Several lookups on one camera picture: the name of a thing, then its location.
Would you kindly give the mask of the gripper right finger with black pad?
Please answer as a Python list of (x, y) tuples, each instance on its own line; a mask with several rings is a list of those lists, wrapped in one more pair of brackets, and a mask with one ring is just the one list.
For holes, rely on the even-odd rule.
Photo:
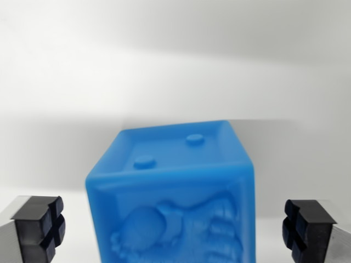
[(350, 212), (327, 200), (288, 199), (282, 223), (294, 262), (350, 262)]

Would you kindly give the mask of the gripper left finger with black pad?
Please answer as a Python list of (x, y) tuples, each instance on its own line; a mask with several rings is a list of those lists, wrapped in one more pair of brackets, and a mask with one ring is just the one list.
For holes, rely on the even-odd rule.
[(65, 235), (60, 196), (17, 196), (1, 212), (1, 262), (51, 262)]

